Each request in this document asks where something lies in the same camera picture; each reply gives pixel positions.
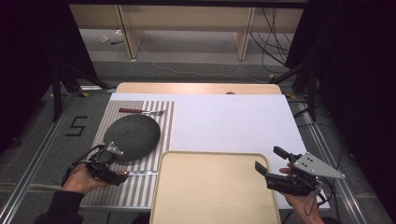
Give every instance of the gray carpet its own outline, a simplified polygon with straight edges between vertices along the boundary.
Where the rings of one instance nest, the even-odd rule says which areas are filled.
[[[124,81],[261,83],[268,82],[268,75],[273,74],[260,65],[197,63],[156,63],[156,65],[162,69],[151,63],[94,63],[99,78],[111,85],[118,85]],[[287,70],[278,66],[269,66],[267,69],[271,71]],[[280,84],[283,93],[292,93],[291,82],[292,78]],[[84,79],[80,80],[80,83],[81,85],[91,84]],[[0,179],[3,183],[0,186],[1,205],[4,204],[12,191],[12,188],[5,183],[18,182],[51,124],[53,103],[50,93],[49,89],[44,96],[46,103],[37,107],[31,122],[26,126],[21,136],[21,146],[9,148],[0,158]],[[60,181],[64,167],[91,147],[110,94],[108,92],[92,92],[87,97],[76,99],[65,116],[62,128],[57,133],[56,139],[35,177],[34,184],[58,185],[53,180]],[[293,114],[301,110],[299,104],[290,103]],[[319,128],[332,149],[333,156],[337,159],[341,158],[340,169],[346,174],[346,181],[354,195],[357,196],[369,223],[392,223],[365,180],[359,166],[347,156],[347,146],[344,145],[342,137],[333,125],[331,116],[327,114],[325,105],[317,104],[317,107]],[[81,136],[66,136],[69,133],[75,133],[76,130],[70,129],[70,125],[76,116],[87,117],[78,120],[78,125],[84,125],[85,129]],[[307,150],[320,158],[317,144],[309,132],[309,126],[304,126],[305,121],[302,116],[296,118],[296,124],[302,125],[299,129]],[[12,223],[32,223],[36,216],[48,208],[52,192],[53,190],[42,188],[29,190]],[[337,199],[342,223],[352,223],[344,202],[339,197]],[[336,217],[334,201],[331,201],[330,205],[331,209],[322,211],[322,215]],[[283,219],[288,212],[280,211],[281,218]],[[81,211],[81,214],[85,217],[84,223],[103,224],[130,223],[137,216],[137,213],[111,212],[110,214],[108,211]],[[298,223],[296,216],[291,215],[287,223]]]

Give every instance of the metal rail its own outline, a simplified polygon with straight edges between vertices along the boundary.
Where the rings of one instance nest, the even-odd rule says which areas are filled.
[[[300,109],[307,109],[305,104],[299,104]],[[310,124],[309,131],[311,132],[317,146],[318,150],[323,158],[323,161],[327,162],[330,166],[336,167],[337,162],[332,156],[332,153],[327,145],[318,125],[312,121],[307,113],[304,113],[304,119],[307,124]],[[346,210],[353,223],[365,224],[368,223],[365,215],[361,211],[361,206],[355,199],[351,189],[349,188],[345,179],[336,179],[335,186],[344,202]]]
[[[73,104],[76,98],[77,98],[76,93],[69,94],[66,97],[66,100],[64,102],[64,111],[61,113],[58,120],[56,122],[53,122],[49,127],[49,131],[47,132],[46,136],[44,137],[44,140],[41,142],[40,147],[38,148],[31,162],[29,163],[20,182],[13,190],[7,202],[3,205],[0,213],[0,223],[8,224],[11,222],[12,218],[14,218],[19,206],[21,205],[23,197],[26,195],[26,192],[29,189],[30,184],[34,180],[35,175],[38,172],[38,169],[40,168],[43,160],[46,158],[46,155],[50,150],[50,146],[64,121],[64,116],[67,110],[69,109],[70,105]]]

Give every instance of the utensil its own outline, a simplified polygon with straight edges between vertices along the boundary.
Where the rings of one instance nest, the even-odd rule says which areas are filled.
[[[141,110],[141,109],[120,108],[119,112],[121,112],[121,113],[136,113],[136,114],[149,114],[149,115],[155,115],[155,116],[162,116],[163,113],[164,113],[164,110],[147,111],[147,110]]]
[[[118,171],[118,175],[128,175],[128,176],[133,176],[133,175],[156,175],[158,174],[157,171]]]

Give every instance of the sleeve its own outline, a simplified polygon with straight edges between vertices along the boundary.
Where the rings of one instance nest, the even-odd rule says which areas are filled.
[[[35,219],[35,224],[81,224],[83,216],[78,214],[84,194],[71,191],[56,191],[47,213]]]

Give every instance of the knife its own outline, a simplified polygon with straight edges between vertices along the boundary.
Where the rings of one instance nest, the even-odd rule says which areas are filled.
[[[118,175],[128,175],[128,176],[134,176],[134,175],[156,175],[158,174],[157,171],[118,171]]]

